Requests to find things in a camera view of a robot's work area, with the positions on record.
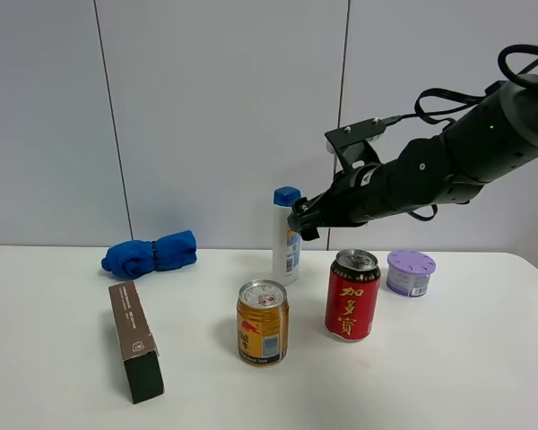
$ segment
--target red beverage can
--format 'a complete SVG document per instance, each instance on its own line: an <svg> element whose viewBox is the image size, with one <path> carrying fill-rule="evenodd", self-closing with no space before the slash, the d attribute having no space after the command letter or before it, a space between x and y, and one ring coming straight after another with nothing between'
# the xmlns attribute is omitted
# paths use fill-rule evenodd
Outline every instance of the red beverage can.
<svg viewBox="0 0 538 430"><path fill-rule="evenodd" d="M360 249L339 252L331 264L325 325L345 340L362 340L372 328L380 269L373 254Z"/></svg>

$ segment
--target rolled blue cloth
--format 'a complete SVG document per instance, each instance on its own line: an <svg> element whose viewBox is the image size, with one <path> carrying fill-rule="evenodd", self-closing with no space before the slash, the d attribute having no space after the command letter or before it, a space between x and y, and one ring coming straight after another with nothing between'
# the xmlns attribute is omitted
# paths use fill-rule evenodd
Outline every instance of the rolled blue cloth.
<svg viewBox="0 0 538 430"><path fill-rule="evenodd" d="M197 245L190 230L155 242L130 240L108 249L101 261L104 271L122 278L138 278L150 271L173 271L197 261Z"/></svg>

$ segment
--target cardboard box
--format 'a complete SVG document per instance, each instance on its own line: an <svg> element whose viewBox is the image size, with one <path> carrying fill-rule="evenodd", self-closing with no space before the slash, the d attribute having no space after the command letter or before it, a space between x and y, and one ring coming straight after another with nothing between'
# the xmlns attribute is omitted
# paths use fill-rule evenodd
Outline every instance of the cardboard box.
<svg viewBox="0 0 538 430"><path fill-rule="evenodd" d="M109 287L109 299L132 402L139 403L163 394L158 349L145 320L135 284L112 285Z"/></svg>

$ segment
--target gold can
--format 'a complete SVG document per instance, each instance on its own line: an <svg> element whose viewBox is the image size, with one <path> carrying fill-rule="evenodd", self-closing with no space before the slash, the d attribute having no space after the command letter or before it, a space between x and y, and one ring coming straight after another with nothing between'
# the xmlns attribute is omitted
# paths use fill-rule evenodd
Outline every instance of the gold can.
<svg viewBox="0 0 538 430"><path fill-rule="evenodd" d="M237 335L239 356L252 366L280 363L287 354L289 303L285 288L257 279L239 290Z"/></svg>

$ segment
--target white wall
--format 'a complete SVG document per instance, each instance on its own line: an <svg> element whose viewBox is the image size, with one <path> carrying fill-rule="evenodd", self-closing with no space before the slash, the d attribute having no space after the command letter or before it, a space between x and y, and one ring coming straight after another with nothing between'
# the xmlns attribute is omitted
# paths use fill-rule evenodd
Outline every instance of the white wall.
<svg viewBox="0 0 538 430"><path fill-rule="evenodd" d="M482 94L502 76L498 52L514 43L538 44L538 0L352 1L342 124L413 112L430 87ZM388 161L412 138L439 132L420 120L403 121L375 147ZM536 189L538 160L487 185L469 205L441 206L431 222L398 215L360 230L334 229L331 248L513 252L538 211Z"/></svg>
<svg viewBox="0 0 538 430"><path fill-rule="evenodd" d="M346 3L99 0L134 236L271 246L273 190L331 181ZM322 239L308 247L325 248Z"/></svg>
<svg viewBox="0 0 538 430"><path fill-rule="evenodd" d="M130 237L91 0L0 0L0 244Z"/></svg>

